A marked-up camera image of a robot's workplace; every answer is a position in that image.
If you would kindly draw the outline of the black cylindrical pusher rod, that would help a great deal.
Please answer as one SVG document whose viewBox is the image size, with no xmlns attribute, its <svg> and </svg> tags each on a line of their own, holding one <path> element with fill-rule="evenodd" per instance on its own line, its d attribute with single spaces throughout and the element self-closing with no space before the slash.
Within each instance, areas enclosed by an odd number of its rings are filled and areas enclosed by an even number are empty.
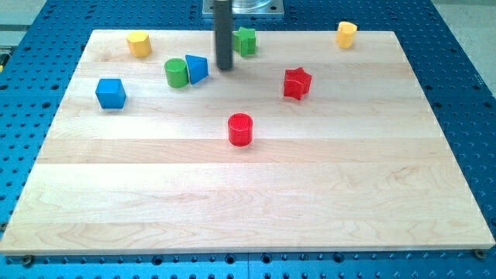
<svg viewBox="0 0 496 279">
<path fill-rule="evenodd" d="M 233 67 L 233 11 L 231 0 L 214 1 L 215 59 L 217 68 L 228 71 Z"/>
</svg>

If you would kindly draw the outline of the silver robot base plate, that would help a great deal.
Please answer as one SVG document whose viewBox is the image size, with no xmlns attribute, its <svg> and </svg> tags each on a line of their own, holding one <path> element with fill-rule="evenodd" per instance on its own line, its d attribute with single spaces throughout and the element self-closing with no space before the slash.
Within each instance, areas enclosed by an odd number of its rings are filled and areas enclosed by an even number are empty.
<svg viewBox="0 0 496 279">
<path fill-rule="evenodd" d="M 282 18 L 283 0 L 221 0 L 231 4 L 234 19 Z"/>
</svg>

